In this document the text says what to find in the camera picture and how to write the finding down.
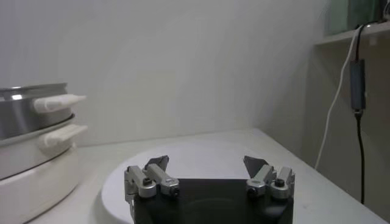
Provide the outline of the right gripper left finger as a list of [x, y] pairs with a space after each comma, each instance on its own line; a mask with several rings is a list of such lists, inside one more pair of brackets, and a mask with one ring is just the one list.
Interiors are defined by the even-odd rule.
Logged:
[[128, 166], [124, 171], [125, 201], [131, 203], [136, 196], [152, 198], [160, 193], [169, 198], [180, 195], [180, 182], [166, 173], [169, 156], [163, 155], [150, 159], [141, 169], [139, 166]]

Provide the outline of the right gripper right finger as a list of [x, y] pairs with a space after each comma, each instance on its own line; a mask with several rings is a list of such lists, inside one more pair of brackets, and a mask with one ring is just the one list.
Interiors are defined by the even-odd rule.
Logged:
[[256, 199], [270, 193], [276, 200], [294, 197], [295, 173], [290, 167], [282, 167], [277, 173], [264, 159], [245, 156], [244, 165], [250, 176], [246, 180], [246, 192], [250, 199]]

